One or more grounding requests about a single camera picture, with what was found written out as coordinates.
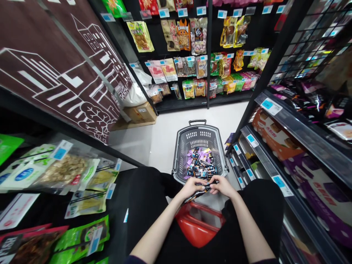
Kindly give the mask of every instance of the cardboard box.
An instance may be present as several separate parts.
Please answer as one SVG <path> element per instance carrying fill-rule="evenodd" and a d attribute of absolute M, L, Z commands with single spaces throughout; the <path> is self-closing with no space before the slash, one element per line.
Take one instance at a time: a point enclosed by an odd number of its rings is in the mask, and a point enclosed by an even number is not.
<path fill-rule="evenodd" d="M 140 106 L 125 107 L 124 112 L 135 124 L 154 122 L 157 118 L 157 115 L 148 102 Z"/>

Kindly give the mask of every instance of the basket handle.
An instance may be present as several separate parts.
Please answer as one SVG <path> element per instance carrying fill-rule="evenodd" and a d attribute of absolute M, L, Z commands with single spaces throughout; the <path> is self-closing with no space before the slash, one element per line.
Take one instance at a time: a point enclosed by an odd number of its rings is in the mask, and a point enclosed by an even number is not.
<path fill-rule="evenodd" d="M 204 122 L 204 125 L 206 125 L 206 120 L 205 120 L 205 119 L 196 119 L 196 120 L 190 120 L 190 121 L 188 121 L 188 123 L 190 124 L 190 126 L 191 126 L 191 123 L 194 123 L 194 122 Z"/>

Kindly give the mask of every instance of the sleeve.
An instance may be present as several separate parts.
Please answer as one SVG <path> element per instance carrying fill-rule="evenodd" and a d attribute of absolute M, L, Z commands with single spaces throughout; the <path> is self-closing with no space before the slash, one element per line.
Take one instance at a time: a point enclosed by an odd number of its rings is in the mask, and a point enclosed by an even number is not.
<path fill-rule="evenodd" d="M 126 259 L 124 264 L 146 264 L 143 260 L 140 258 L 137 258 L 135 256 L 129 255 Z"/>

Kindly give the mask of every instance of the snack bag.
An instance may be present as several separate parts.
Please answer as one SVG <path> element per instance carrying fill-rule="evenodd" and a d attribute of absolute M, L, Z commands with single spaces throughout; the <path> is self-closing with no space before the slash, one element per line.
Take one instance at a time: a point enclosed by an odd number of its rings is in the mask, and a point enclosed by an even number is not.
<path fill-rule="evenodd" d="M 207 76 L 207 60 L 201 60 L 201 56 L 196 58 L 197 61 L 197 79 L 204 78 Z"/>
<path fill-rule="evenodd" d="M 208 19 L 191 18 L 192 55 L 206 54 L 206 34 Z"/>
<path fill-rule="evenodd" d="M 182 88 L 184 93 L 184 99 L 188 100 L 190 98 L 194 99 L 194 87 L 192 80 L 185 80 L 182 82 Z"/>
<path fill-rule="evenodd" d="M 126 13 L 126 8 L 122 0 L 103 0 L 106 10 L 115 18 L 120 18 L 121 13 Z"/>
<path fill-rule="evenodd" d="M 61 252 L 54 254 L 49 263 L 71 264 L 86 257 L 94 231 L 101 228 L 102 233 L 97 251 L 102 251 L 103 243 L 110 238 L 108 215 L 92 223 L 67 230 L 54 249 L 54 252 Z"/>
<path fill-rule="evenodd" d="M 150 10 L 151 15 L 159 15 L 157 0 L 139 0 L 140 10 Z"/>
<path fill-rule="evenodd" d="M 161 60 L 160 64 L 161 64 L 162 71 L 164 72 L 166 81 L 178 80 L 175 65 L 173 64 L 172 58 Z"/>
<path fill-rule="evenodd" d="M 177 35 L 179 37 L 180 50 L 191 50 L 190 23 L 186 18 L 177 21 Z"/>
<path fill-rule="evenodd" d="M 244 50 L 243 49 L 240 49 L 236 52 L 236 57 L 235 57 L 235 60 L 234 60 L 234 63 L 233 63 L 233 66 L 234 66 L 234 70 L 235 71 L 240 71 L 242 70 L 242 67 L 243 67 L 243 54 L 244 54 Z"/>
<path fill-rule="evenodd" d="M 234 48 L 242 47 L 246 43 L 246 30 L 250 22 L 250 16 L 242 16 L 236 23 L 236 38 Z"/>
<path fill-rule="evenodd" d="M 156 84 L 166 83 L 166 78 L 159 60 L 149 61 L 148 64 L 146 63 L 146 66 L 149 69 L 150 74 L 153 76 Z"/>
<path fill-rule="evenodd" d="M 154 51 L 153 44 L 150 40 L 147 24 L 142 21 L 127 22 L 127 26 L 133 40 L 135 41 L 138 52 Z"/>
<path fill-rule="evenodd" d="M 179 38 L 176 32 L 176 21 L 163 19 L 161 20 L 161 27 L 168 45 L 168 51 L 180 51 Z"/>

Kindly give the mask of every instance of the black pants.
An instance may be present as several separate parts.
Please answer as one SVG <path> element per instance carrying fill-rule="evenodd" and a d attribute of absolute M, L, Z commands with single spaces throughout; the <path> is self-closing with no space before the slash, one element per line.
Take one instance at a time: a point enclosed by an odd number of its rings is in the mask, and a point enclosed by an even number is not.
<path fill-rule="evenodd" d="M 160 173 L 151 167 L 136 169 L 132 177 L 127 221 L 127 255 L 167 207 L 165 196 L 172 198 L 182 188 L 171 175 Z M 273 181 L 257 179 L 239 193 L 273 253 L 278 257 L 284 203 L 280 188 Z M 200 249 L 190 244 L 174 219 L 156 263 L 248 263 L 236 212 L 230 200 L 225 203 L 222 213 L 226 217 L 226 223 Z"/>

